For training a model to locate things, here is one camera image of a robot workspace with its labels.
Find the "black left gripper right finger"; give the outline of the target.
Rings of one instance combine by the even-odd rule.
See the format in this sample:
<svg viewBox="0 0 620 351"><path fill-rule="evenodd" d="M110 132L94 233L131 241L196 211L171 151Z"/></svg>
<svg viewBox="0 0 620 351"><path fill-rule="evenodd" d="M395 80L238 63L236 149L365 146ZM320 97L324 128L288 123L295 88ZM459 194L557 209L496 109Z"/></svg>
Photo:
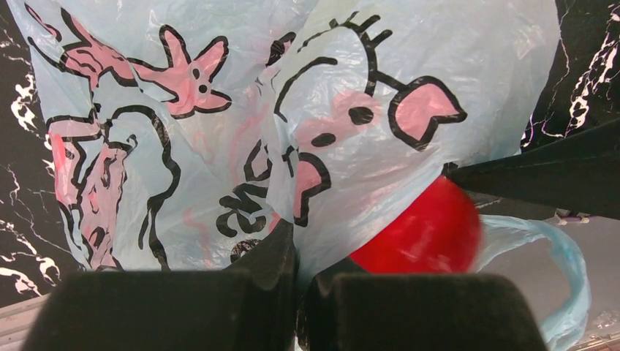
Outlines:
<svg viewBox="0 0 620 351"><path fill-rule="evenodd" d="M345 258L303 298L304 350L544 350L519 289L494 274L371 274Z"/></svg>

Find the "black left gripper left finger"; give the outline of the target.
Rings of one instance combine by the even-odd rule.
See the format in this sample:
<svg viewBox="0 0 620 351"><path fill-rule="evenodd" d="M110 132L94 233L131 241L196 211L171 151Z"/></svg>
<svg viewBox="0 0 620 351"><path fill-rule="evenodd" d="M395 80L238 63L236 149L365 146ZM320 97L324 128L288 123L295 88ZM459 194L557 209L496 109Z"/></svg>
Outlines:
<svg viewBox="0 0 620 351"><path fill-rule="evenodd" d="M61 284L24 350L291 350L296 272L280 221L220 271L81 273Z"/></svg>

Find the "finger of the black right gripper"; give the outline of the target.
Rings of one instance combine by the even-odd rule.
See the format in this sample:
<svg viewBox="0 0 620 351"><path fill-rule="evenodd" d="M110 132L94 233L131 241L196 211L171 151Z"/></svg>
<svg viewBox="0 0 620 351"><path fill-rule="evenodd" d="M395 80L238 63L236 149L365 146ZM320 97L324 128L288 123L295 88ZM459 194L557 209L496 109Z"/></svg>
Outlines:
<svg viewBox="0 0 620 351"><path fill-rule="evenodd" d="M446 176L467 191L618 219L619 121Z"/></svg>

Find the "red apple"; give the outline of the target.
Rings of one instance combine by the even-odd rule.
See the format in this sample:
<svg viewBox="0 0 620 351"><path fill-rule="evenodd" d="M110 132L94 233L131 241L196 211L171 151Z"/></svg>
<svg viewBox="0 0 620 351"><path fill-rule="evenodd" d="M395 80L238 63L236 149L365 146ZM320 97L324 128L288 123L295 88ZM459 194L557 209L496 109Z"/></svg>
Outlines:
<svg viewBox="0 0 620 351"><path fill-rule="evenodd" d="M472 200L441 175L350 257L371 273L464 273L483 240Z"/></svg>

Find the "light blue printed plastic bag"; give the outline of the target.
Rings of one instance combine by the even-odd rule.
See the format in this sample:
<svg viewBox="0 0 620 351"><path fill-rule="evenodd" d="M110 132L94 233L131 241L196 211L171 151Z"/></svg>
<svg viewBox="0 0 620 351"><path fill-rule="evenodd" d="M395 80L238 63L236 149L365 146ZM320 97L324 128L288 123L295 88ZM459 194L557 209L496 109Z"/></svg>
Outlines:
<svg viewBox="0 0 620 351"><path fill-rule="evenodd" d="M553 1L10 1L71 253L222 268L277 222L300 284L443 164L518 153Z"/></svg>

